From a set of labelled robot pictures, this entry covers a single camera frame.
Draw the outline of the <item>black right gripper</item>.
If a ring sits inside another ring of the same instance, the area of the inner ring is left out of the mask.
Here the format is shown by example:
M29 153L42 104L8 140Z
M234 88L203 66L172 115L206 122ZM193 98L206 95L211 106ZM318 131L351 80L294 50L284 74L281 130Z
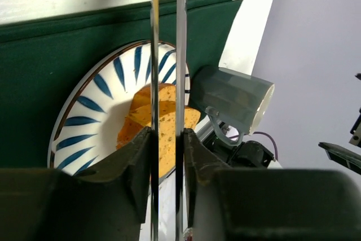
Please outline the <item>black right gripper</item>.
M361 115L358 116L356 122L354 122L354 125L350 130L352 137L349 143L357 147L360 147L360 118ZM330 160L352 170L353 172L360 172L360 155L336 144L320 142L318 146L326 151Z

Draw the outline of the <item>dark green placemat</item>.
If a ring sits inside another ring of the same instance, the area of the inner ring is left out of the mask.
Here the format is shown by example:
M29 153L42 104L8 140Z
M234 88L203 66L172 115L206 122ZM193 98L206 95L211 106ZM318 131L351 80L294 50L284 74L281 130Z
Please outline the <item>dark green placemat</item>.
M217 66L242 0L187 0L191 75ZM142 2L1 26L1 167L42 168L56 117L103 57L150 38Z

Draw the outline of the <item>silver metal tongs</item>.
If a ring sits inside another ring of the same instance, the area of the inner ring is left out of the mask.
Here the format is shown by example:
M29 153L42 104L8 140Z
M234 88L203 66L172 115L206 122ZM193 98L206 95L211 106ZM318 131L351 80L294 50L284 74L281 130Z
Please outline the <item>silver metal tongs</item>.
M175 239L183 240L183 162L185 71L187 53L187 0L177 0L175 103ZM159 0L151 0L151 229L159 239Z

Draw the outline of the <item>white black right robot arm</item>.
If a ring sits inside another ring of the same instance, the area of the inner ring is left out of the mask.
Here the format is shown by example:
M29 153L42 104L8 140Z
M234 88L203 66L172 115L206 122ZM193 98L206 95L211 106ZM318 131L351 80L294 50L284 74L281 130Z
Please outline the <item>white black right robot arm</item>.
M278 149L274 139L265 132L255 132L267 136L273 144L271 152L257 141L242 142L230 147L223 143L214 132L204 140L206 147L231 167L269 168L278 161ZM360 174L360 155L336 144L320 142L319 147L325 150L328 158L351 171Z

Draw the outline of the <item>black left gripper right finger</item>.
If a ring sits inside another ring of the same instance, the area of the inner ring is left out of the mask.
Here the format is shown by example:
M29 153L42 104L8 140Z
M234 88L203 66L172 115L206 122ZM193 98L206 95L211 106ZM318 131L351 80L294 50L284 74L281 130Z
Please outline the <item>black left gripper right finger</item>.
M184 132L194 240L359 240L360 192L332 170L232 168Z

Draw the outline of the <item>white blue ceramic mug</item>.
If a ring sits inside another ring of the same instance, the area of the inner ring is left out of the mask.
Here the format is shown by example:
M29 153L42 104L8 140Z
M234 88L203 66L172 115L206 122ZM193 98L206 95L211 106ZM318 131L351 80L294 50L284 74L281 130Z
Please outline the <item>white blue ceramic mug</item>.
M208 115L216 136L229 146L239 146L244 135L258 128L275 90L275 84L223 67L204 66L191 84L190 99ZM237 140L225 136L218 123L238 131Z

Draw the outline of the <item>bread slice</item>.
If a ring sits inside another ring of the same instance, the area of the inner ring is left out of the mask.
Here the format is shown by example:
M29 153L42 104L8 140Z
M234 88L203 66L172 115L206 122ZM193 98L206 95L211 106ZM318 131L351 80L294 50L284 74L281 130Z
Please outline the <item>bread slice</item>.
M151 126L151 105L131 110L117 136L119 149L128 144L144 127ZM175 102L159 103L159 177L175 167Z
M176 87L168 83L159 83L158 85L158 98L159 101L172 101L175 102ZM132 99L130 111L135 110L141 106L151 104L151 87L150 85L144 86L137 91Z

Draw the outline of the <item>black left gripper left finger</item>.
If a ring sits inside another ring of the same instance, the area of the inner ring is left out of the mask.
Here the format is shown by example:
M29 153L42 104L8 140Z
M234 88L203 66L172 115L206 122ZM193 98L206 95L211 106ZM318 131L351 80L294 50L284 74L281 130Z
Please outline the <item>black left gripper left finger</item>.
M73 176L1 170L2 240L138 240L146 219L151 131Z

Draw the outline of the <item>white blue striped plate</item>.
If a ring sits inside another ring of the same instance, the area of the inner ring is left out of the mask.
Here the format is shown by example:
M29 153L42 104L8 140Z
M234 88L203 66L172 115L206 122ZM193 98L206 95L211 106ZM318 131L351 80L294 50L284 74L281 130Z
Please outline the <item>white blue striped plate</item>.
M131 101L151 82L151 43L129 43L96 63L65 101L50 137L47 166L77 174L115 152Z

